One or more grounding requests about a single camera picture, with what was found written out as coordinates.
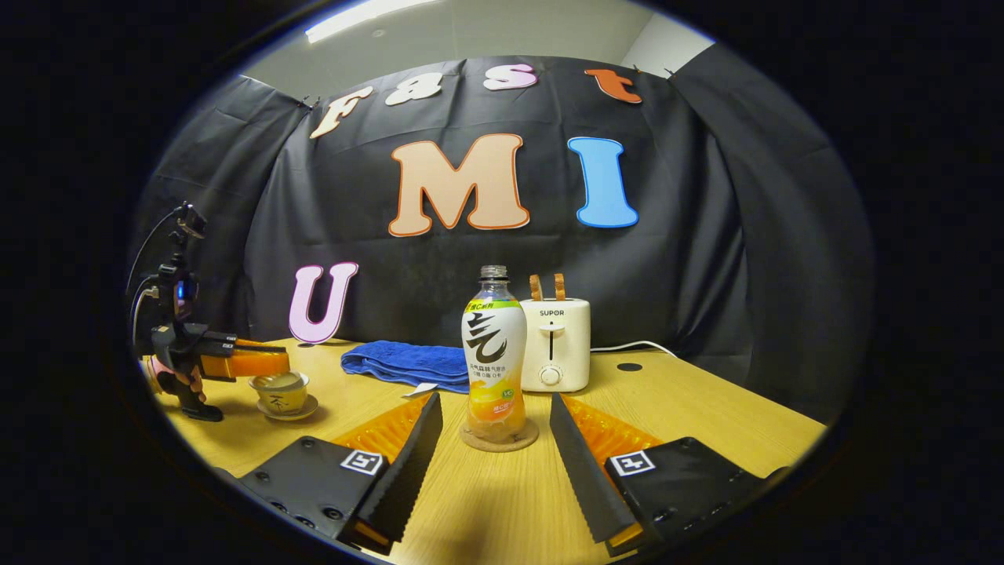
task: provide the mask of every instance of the screw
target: screw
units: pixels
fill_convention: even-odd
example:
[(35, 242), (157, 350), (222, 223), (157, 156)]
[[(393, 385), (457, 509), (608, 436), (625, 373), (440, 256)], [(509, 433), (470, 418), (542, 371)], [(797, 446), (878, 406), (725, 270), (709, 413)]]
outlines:
[(663, 520), (668, 520), (670, 518), (673, 518), (673, 515), (676, 513), (677, 509), (675, 508), (668, 508), (665, 510), (661, 510), (657, 512), (655, 516), (652, 517), (652, 520), (653, 522), (662, 522)]

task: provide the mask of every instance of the peach letter m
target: peach letter m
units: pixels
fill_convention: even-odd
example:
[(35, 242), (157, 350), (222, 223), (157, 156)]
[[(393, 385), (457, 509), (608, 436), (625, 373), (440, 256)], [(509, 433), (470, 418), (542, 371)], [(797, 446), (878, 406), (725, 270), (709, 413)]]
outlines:
[(435, 142), (399, 147), (391, 154), (401, 163), (398, 217), (388, 231), (397, 237), (421, 235), (433, 226), (422, 212), (423, 195), (448, 229), (460, 221), (471, 192), (474, 211), (467, 222), (478, 229), (512, 229), (529, 223), (530, 212), (519, 205), (516, 186), (516, 150), (523, 138), (513, 133), (478, 137), (460, 167), (453, 165)]

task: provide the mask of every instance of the pink letter u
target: pink letter u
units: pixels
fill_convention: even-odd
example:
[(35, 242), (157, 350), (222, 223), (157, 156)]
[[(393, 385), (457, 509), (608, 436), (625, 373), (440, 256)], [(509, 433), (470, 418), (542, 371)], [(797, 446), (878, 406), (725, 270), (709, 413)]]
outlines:
[(289, 307), (289, 331), (293, 333), (293, 337), (301, 342), (322, 343), (338, 331), (345, 293), (348, 291), (348, 279), (358, 270), (359, 265), (353, 262), (340, 262), (331, 267), (331, 294), (327, 298), (327, 312), (317, 324), (307, 318), (307, 311), (314, 286), (321, 274), (324, 274), (324, 269), (312, 264), (296, 271), (296, 290), (293, 291), (293, 303)]

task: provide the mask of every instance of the blue towel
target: blue towel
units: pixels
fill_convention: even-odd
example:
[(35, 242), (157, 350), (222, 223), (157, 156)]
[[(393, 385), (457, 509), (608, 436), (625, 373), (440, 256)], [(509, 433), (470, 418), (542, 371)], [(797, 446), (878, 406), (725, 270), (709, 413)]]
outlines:
[(467, 362), (459, 347), (376, 341), (342, 355), (341, 369), (350, 375), (368, 373), (387, 382), (413, 386), (436, 383), (444, 390), (470, 392)]

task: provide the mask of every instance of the ceiling light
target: ceiling light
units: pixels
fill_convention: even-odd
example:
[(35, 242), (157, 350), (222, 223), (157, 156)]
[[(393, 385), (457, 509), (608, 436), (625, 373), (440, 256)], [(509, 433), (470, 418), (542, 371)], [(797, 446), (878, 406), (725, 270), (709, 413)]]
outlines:
[(390, 14), (404, 8), (411, 8), (419, 4), (428, 4), (436, 0), (368, 0), (357, 4), (343, 12), (339, 12), (317, 25), (306, 30), (307, 40), (316, 43), (321, 39), (337, 33), (343, 29), (348, 29), (353, 25), (362, 23), (375, 17)]

